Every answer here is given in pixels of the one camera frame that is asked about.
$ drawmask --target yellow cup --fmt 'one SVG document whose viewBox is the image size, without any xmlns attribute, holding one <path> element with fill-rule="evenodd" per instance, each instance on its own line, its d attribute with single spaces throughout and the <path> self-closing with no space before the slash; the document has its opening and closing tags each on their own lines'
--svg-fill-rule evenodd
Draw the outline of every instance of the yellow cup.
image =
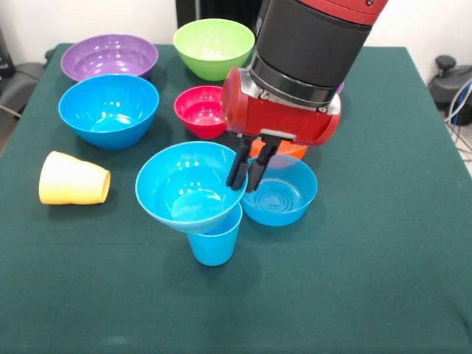
<svg viewBox="0 0 472 354">
<path fill-rule="evenodd" d="M 110 171 L 96 164 L 52 151 L 39 178 L 39 200 L 43 204 L 103 203 L 110 178 Z"/>
</svg>

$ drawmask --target cup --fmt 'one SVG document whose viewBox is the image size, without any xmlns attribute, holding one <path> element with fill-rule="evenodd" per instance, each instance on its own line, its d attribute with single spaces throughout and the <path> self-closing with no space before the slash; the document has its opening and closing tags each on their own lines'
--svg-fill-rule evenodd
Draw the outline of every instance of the cup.
<svg viewBox="0 0 472 354">
<path fill-rule="evenodd" d="M 228 217 L 214 229 L 200 234 L 188 234 L 190 247 L 196 260 L 212 267 L 227 262 L 235 251 L 242 218 L 243 208 L 238 203 Z"/>
<path fill-rule="evenodd" d="M 98 204 L 106 200 L 110 171 L 65 153 L 52 151 L 39 178 L 42 204 Z"/>
</svg>

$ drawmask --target white wall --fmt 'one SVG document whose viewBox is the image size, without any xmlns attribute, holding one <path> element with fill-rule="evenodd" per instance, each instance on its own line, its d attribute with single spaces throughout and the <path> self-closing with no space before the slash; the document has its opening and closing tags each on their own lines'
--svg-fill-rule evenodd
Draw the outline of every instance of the white wall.
<svg viewBox="0 0 472 354">
<path fill-rule="evenodd" d="M 471 0 L 389 0 L 366 45 L 406 46 L 428 82 L 438 55 L 472 64 L 471 22 Z"/>
<path fill-rule="evenodd" d="M 472 0 L 389 0 L 367 45 L 407 46 L 428 81 L 439 54 L 472 63 L 471 22 Z M 15 63 L 100 33 L 169 44 L 177 28 L 174 0 L 0 0 L 0 26 Z"/>
<path fill-rule="evenodd" d="M 0 26 L 14 63 L 44 62 L 63 42 L 126 33 L 172 43 L 174 0 L 0 0 Z"/>
</svg>

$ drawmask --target orange bowl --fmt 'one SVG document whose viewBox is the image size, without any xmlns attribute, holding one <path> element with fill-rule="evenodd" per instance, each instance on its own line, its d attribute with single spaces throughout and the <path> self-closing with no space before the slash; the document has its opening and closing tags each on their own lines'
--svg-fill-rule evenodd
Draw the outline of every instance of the orange bowl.
<svg viewBox="0 0 472 354">
<path fill-rule="evenodd" d="M 264 145 L 264 142 L 261 142 L 260 140 L 254 140 L 252 142 L 251 157 L 259 155 Z M 307 150 L 308 146 L 296 145 L 292 144 L 291 142 L 287 142 L 286 140 L 282 140 L 279 146 L 279 150 L 277 150 L 277 153 L 290 155 L 297 158 L 298 160 L 301 160 L 303 159 L 303 156 L 305 156 L 305 154 L 307 153 Z"/>
</svg>

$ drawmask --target plastic bowl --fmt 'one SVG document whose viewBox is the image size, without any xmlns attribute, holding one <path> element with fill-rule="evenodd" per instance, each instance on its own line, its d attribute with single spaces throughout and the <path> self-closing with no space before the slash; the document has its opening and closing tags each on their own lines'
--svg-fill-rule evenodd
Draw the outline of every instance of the plastic bowl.
<svg viewBox="0 0 472 354">
<path fill-rule="evenodd" d="M 237 22 L 207 18 L 179 28 L 173 43 L 195 75 L 219 81 L 232 67 L 244 64 L 254 46 L 254 34 Z"/>
<path fill-rule="evenodd" d="M 177 117 L 196 136 L 214 139 L 226 130 L 221 118 L 221 92 L 219 86 L 196 86 L 182 92 L 174 102 Z"/>
<path fill-rule="evenodd" d="M 254 140 L 252 142 L 251 157 L 258 156 L 264 145 L 264 142 L 261 142 L 260 140 Z M 303 156 L 305 156 L 305 154 L 307 153 L 307 150 L 308 146 L 292 144 L 291 142 L 282 140 L 279 146 L 279 150 L 277 150 L 277 153 L 290 155 L 297 158 L 298 160 L 301 160 L 303 159 Z"/>
<path fill-rule="evenodd" d="M 236 153 L 214 142 L 185 142 L 150 158 L 136 179 L 136 197 L 158 221 L 187 234 L 215 228 L 237 206 L 243 187 L 234 191 L 226 177 Z"/>
<path fill-rule="evenodd" d="M 286 226 L 307 211 L 318 190 L 315 174 L 304 162 L 288 155 L 275 155 L 259 188 L 241 201 L 244 212 L 266 226 Z"/>
<path fill-rule="evenodd" d="M 148 81 L 103 75 L 72 86 L 59 102 L 62 120 L 82 139 L 106 150 L 136 144 L 157 112 L 159 94 Z"/>
<path fill-rule="evenodd" d="M 104 74 L 128 74 L 147 79 L 158 57 L 157 48 L 142 38 L 98 35 L 67 49 L 60 67 L 74 81 Z"/>
</svg>

